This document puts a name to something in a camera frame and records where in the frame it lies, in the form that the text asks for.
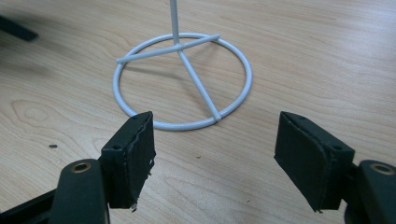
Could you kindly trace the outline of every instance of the white metal rod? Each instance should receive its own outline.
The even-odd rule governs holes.
[[[214,41],[214,40],[218,40],[220,38],[220,35],[209,35],[209,36],[205,36],[196,40],[192,40],[190,42],[184,43],[181,45],[182,49],[188,49],[188,48],[192,48],[195,47],[197,45],[200,44],[204,44],[206,42],[209,41]]]
[[[162,54],[172,53],[175,51],[192,48],[192,47],[195,47],[200,44],[204,44],[209,41],[218,40],[219,38],[220,38],[220,35],[209,35],[206,37],[202,37],[200,39],[192,40],[192,41],[184,43],[182,45],[175,45],[175,46],[167,47],[167,48],[163,48],[163,49],[153,49],[151,51],[146,51],[143,53],[138,53],[138,54],[126,56],[123,58],[119,58],[116,60],[116,62],[117,63],[128,63],[128,62],[136,61],[139,59],[144,59],[144,58],[154,57],[154,56],[158,56],[158,55],[162,55]]]
[[[117,63],[128,63],[130,61],[136,61],[138,59],[144,59],[144,58],[149,58],[149,57],[154,57],[162,54],[167,54],[171,52],[175,52],[180,50],[180,46],[172,46],[172,47],[167,47],[163,49],[154,49],[151,51],[143,52],[143,53],[138,53],[134,54],[131,56],[126,56],[123,58],[119,58],[116,60]]]
[[[170,0],[170,5],[171,5],[173,39],[174,39],[174,44],[177,45],[178,43],[180,43],[178,37],[177,0]]]
[[[213,118],[215,121],[221,120],[221,115],[219,111],[216,109],[215,104],[213,104],[212,99],[210,99],[209,94],[207,94],[207,91],[205,90],[204,85],[202,84],[201,80],[199,79],[198,75],[195,73],[194,69],[192,68],[192,65],[187,58],[186,54],[183,51],[178,51],[178,56],[180,57],[181,61],[184,63],[184,66],[186,66],[187,71],[189,72],[192,80],[195,83],[195,86],[197,87],[198,91],[201,93],[202,97],[204,98],[207,106],[210,109],[210,112],[212,112]]]

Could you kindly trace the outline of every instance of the table surface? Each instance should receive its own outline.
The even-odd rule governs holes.
[[[5,211],[56,188],[70,162],[100,156],[128,119],[112,93],[115,59],[170,34],[171,19],[166,0],[3,0],[0,14],[40,35],[0,33]],[[279,113],[313,120],[356,150],[356,164],[395,165],[396,1],[182,0],[178,16],[180,32],[221,34],[242,50],[252,89],[213,126],[156,130],[138,209],[112,210],[112,223],[343,223],[344,203],[314,213],[274,160]],[[216,107],[230,104],[245,81],[238,59],[215,43],[186,54]],[[120,81],[126,102],[157,120],[210,117],[175,53],[128,63]]]

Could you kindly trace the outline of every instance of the wood grain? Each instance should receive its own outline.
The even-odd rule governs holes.
[[[137,212],[112,223],[343,223],[314,213],[273,159],[279,112],[312,119],[357,150],[396,159],[396,2],[178,1],[180,31],[221,34],[253,69],[247,100],[206,129],[155,131],[156,166]],[[40,37],[0,33],[0,210],[56,188],[68,163],[98,158],[127,120],[113,99],[115,59],[171,33],[166,0],[3,0],[0,14]],[[168,46],[161,43],[151,48]],[[186,50],[219,109],[243,67],[209,43]],[[121,91],[155,119],[209,115],[176,55],[128,63]]]

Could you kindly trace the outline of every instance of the screw hole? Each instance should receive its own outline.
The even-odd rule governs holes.
[[[373,170],[375,170],[383,175],[395,175],[396,174],[396,172],[392,168],[388,167],[387,165],[374,163],[374,164],[371,164],[370,167]]]
[[[85,172],[87,170],[89,170],[91,168],[91,164],[88,162],[83,162],[83,163],[79,163],[76,164],[72,167],[72,172],[73,173],[82,173]]]

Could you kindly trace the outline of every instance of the black object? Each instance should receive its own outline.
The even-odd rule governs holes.
[[[11,21],[5,17],[0,16],[0,30],[7,32],[11,35],[15,35],[16,37],[25,40],[25,41],[32,41],[38,37],[33,31],[30,31],[19,24]]]
[[[156,156],[152,122],[151,112],[131,117],[99,160],[65,166],[57,189],[0,214],[0,223],[109,223],[107,203],[135,208]]]
[[[314,211],[348,204],[346,223],[396,223],[396,168],[352,163],[354,150],[302,116],[281,112],[275,159]]]

